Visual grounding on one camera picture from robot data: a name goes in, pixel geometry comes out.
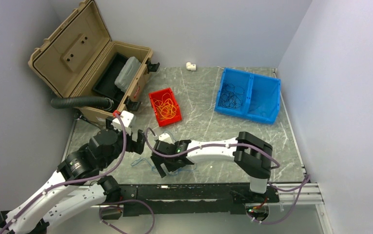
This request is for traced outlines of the white pipe elbow fitting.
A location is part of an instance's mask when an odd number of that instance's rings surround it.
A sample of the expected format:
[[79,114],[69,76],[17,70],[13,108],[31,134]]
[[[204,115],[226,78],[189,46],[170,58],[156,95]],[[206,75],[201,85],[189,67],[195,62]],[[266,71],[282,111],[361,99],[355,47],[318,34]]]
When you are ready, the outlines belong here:
[[195,71],[196,70],[196,64],[192,64],[191,62],[187,62],[185,64],[185,66],[186,66],[186,69],[188,71]]

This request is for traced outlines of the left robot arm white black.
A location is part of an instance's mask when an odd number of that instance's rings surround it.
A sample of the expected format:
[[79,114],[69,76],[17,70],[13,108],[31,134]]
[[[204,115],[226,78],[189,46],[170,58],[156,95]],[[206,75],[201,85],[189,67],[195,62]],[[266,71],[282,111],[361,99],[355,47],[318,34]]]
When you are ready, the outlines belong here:
[[0,233],[45,234],[93,205],[115,204],[121,197],[118,182],[104,171],[126,152],[141,154],[144,133],[132,140],[135,116],[126,111],[106,120],[106,128],[88,143],[68,154],[51,177],[25,202],[11,211],[0,211]]

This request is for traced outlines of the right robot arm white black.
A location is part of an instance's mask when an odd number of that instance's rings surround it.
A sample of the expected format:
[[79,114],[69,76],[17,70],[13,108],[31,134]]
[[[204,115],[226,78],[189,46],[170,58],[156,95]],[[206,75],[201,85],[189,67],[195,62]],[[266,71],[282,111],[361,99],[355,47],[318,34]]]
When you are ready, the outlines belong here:
[[160,135],[151,150],[151,160],[161,177],[201,162],[235,163],[250,178],[248,196],[253,202],[261,202],[267,196],[272,164],[279,165],[273,159],[272,145],[248,132],[239,132],[231,139],[208,142],[190,139],[171,142],[169,137]]

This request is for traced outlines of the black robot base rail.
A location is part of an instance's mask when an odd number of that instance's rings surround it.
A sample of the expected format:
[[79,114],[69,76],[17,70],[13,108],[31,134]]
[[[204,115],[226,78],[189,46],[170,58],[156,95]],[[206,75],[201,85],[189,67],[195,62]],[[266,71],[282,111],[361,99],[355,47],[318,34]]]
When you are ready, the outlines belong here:
[[91,185],[105,189],[105,204],[123,202],[123,216],[230,213],[243,215],[244,207],[280,201],[276,189],[263,194],[250,191],[248,182],[198,184],[118,184],[112,176]]

